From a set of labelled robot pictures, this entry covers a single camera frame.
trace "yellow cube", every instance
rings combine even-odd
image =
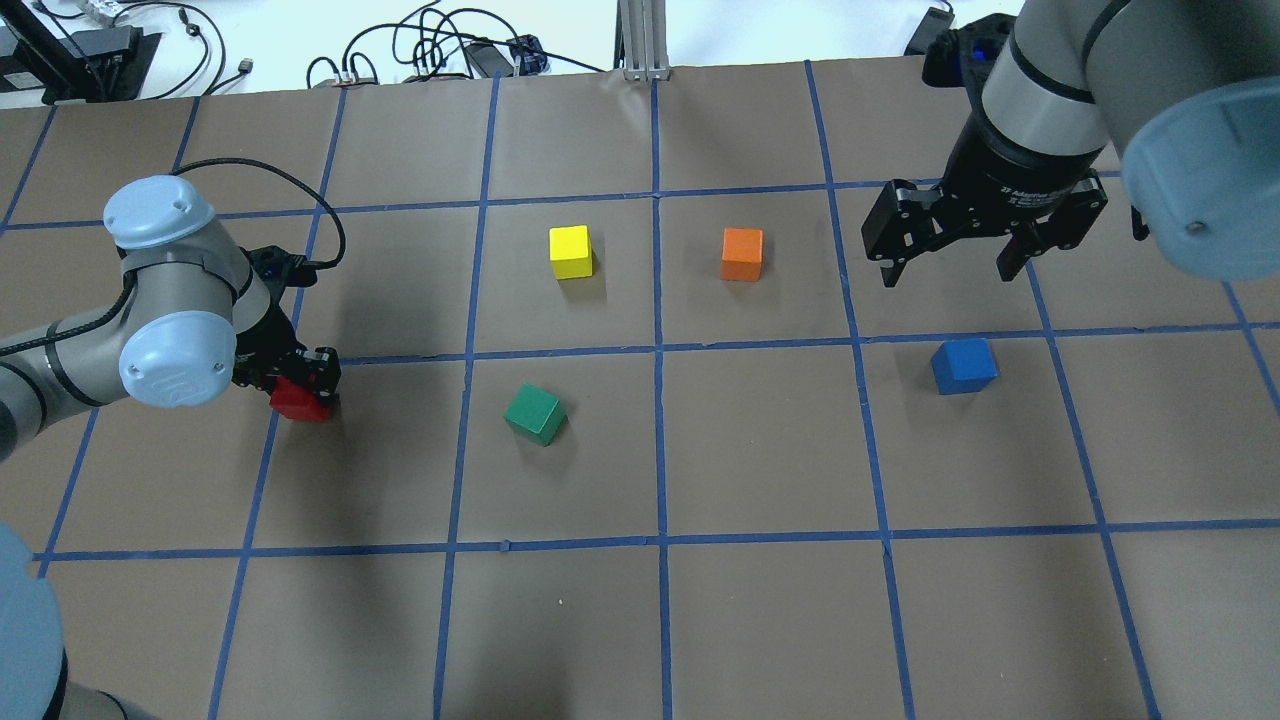
[[[552,272],[556,279],[591,277],[591,238],[586,225],[552,228]]]

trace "robotic arm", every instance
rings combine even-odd
[[[104,224],[124,277],[115,305],[0,341],[0,461],[52,423],[125,395],[200,405],[234,382],[269,392],[287,418],[328,419],[338,354],[300,343],[279,301],[337,261],[241,250],[173,176],[122,188]]]
[[[938,37],[923,79],[973,108],[942,179],[884,186],[863,223],[893,287],[906,263],[966,237],[1010,236],[996,265],[1074,249],[1106,206],[1091,169],[1124,159],[1134,233],[1193,275],[1280,270],[1280,4],[1028,0]]]

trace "white background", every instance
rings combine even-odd
[[[296,90],[305,86],[307,63],[317,55],[340,60],[347,41],[362,28],[397,22],[425,0],[186,0],[209,13],[227,38],[227,67],[234,73],[242,58],[253,59],[253,72],[220,92]],[[47,0],[50,9],[73,14],[72,0]],[[973,22],[989,13],[1018,14],[1023,0],[952,0],[956,22]],[[608,68],[613,60],[616,4],[613,0],[444,0],[449,12],[475,6],[494,12],[521,33],[536,35],[543,47],[585,63]],[[672,65],[727,65],[873,58],[901,55],[932,0],[668,0],[667,42]],[[201,26],[198,15],[191,15]],[[142,88],[152,96],[173,87],[200,60],[201,44],[188,37],[175,8],[129,12],[122,24],[140,24],[164,38]],[[60,35],[44,18],[55,35]],[[506,38],[495,20],[477,14],[456,18],[461,32]],[[87,20],[63,20],[69,31],[97,27]],[[175,96],[198,95],[216,68],[216,37],[204,27],[214,46],[214,61],[196,82]],[[411,74],[390,58],[392,31],[376,31],[356,46],[378,65],[380,79],[399,82]],[[402,33],[402,56],[411,46]],[[457,54],[451,69],[462,69]],[[582,72],[552,60],[552,73]],[[317,69],[320,81],[328,70]],[[0,108],[40,104],[40,92],[0,95]]]

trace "block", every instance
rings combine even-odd
[[[564,406],[545,389],[525,384],[511,401],[503,419],[517,434],[545,447],[552,443],[556,430],[564,421]]]
[[[932,364],[938,395],[978,392],[1000,374],[991,343],[983,338],[943,342]]]
[[[721,279],[755,282],[764,266],[764,231],[724,228]]]
[[[591,237],[586,225],[552,228],[552,272],[556,279],[589,278],[591,265]]]

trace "blue cube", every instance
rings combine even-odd
[[[1000,374],[991,343],[983,338],[951,340],[933,354],[938,395],[978,392]]]

